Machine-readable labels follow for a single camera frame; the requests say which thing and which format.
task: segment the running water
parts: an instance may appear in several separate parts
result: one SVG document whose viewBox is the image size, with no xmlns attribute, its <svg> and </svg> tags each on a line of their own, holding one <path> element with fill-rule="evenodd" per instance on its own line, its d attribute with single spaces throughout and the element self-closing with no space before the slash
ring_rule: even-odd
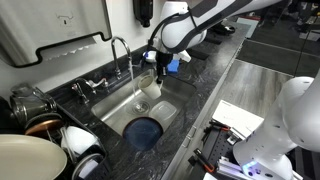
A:
<svg viewBox="0 0 320 180">
<path fill-rule="evenodd" d="M 130 74 L 131 74 L 131 84 L 132 84 L 133 96 L 136 97 L 136 88 L 134 87 L 134 82 L 133 82 L 132 61 L 129 61 L 129 71 L 130 71 Z"/>
</svg>

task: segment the stainless steel sink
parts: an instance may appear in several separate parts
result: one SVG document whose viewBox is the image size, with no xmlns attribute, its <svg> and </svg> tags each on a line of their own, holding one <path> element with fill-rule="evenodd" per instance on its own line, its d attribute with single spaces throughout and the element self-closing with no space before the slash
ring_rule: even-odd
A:
<svg viewBox="0 0 320 180">
<path fill-rule="evenodd" d="M 152 100 L 138 88 L 139 80 L 149 74 L 154 75 L 154 70 L 142 73 L 133 81 L 97 103 L 92 107 L 92 113 L 121 136 L 126 125 L 138 117 L 154 118 L 165 132 L 186 102 L 192 97 L 196 88 L 168 76 L 162 85 L 161 96 Z"/>
</svg>

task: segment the white wall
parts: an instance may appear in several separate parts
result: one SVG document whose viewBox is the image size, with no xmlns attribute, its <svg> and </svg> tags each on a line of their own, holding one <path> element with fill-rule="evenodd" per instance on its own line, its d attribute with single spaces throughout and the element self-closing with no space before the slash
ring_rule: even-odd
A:
<svg viewBox="0 0 320 180">
<path fill-rule="evenodd" d="M 159 23 L 161 9 L 165 2 L 165 0 L 154 0 L 151 26 L 143 28 L 134 18 L 132 0 L 106 1 L 112 34 L 123 37 L 131 51 L 146 44 L 146 39 Z M 123 55 L 124 52 L 122 46 L 117 46 L 118 56 Z M 89 49 L 32 67 L 17 69 L 0 61 L 0 96 L 7 99 L 11 95 L 10 88 L 21 82 L 28 82 L 43 91 L 48 91 L 112 60 L 110 41 L 99 41 Z"/>
</svg>

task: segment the dark granite countertop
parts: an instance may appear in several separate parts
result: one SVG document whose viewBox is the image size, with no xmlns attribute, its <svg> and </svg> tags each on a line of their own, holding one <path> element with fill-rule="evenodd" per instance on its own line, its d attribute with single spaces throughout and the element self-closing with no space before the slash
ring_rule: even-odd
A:
<svg viewBox="0 0 320 180">
<path fill-rule="evenodd" d="M 112 95 L 112 92 L 130 81 L 126 58 L 120 58 L 119 64 L 123 72 L 121 80 L 115 80 L 113 62 L 82 76 L 95 82 L 106 77 L 110 83 L 109 91 L 101 88 L 97 90 L 96 95 L 84 89 L 90 100 L 86 105 L 78 103 L 77 94 L 71 90 L 73 82 L 68 82 L 49 92 L 58 104 L 100 138 L 103 146 L 109 152 L 110 164 L 113 169 L 111 172 L 112 179 L 161 179 L 227 65 L 244 40 L 248 26 L 236 23 L 231 24 L 236 27 L 236 33 L 231 36 L 216 36 L 216 39 L 222 40 L 220 45 L 204 41 L 192 48 L 210 54 L 208 59 L 203 61 L 192 58 L 189 63 L 182 62 L 180 64 L 179 73 L 174 76 L 193 84 L 197 88 L 196 93 L 186 103 L 157 144 L 149 151 L 138 151 L 91 113 L 91 108 L 95 104 Z M 132 53 L 133 61 L 139 61 L 144 50 L 145 48 L 143 47 L 134 51 Z M 134 69 L 134 73 L 137 76 L 142 71 Z"/>
</svg>

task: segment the paper towel dispenser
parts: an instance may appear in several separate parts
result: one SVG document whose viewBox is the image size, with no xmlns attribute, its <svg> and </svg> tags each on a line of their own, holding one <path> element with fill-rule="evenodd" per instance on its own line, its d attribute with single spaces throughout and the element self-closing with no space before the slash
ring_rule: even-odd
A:
<svg viewBox="0 0 320 180">
<path fill-rule="evenodd" d="M 98 34 L 112 37 L 105 0 L 0 0 L 0 59 L 11 66 L 38 64 L 42 50 Z"/>
</svg>

